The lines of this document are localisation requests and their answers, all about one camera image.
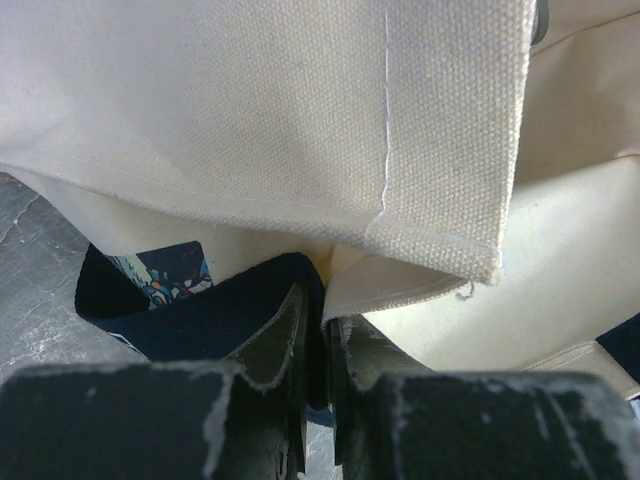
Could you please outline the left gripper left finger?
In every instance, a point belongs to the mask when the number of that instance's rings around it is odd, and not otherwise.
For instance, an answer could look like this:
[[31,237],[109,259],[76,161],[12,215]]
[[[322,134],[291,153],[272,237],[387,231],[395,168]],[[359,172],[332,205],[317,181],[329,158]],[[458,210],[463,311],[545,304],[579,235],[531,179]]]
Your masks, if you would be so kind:
[[293,479],[308,296],[222,361],[44,365],[1,389],[5,479]]

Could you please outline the cream canvas tote bag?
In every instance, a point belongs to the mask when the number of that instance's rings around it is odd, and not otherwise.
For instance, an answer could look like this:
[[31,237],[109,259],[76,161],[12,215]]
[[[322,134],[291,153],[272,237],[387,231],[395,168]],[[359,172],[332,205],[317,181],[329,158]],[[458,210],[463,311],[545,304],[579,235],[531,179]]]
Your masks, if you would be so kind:
[[5,1],[1,168],[152,305],[299,252],[433,370],[639,393],[635,1]]

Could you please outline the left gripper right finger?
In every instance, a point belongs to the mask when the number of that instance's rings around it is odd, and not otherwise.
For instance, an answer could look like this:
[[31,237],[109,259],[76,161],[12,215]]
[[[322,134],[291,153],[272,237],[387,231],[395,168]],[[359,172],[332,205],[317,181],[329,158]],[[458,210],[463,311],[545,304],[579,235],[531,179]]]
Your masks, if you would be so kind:
[[639,426],[603,380],[435,372],[362,317],[334,319],[335,460],[347,479],[635,479]]

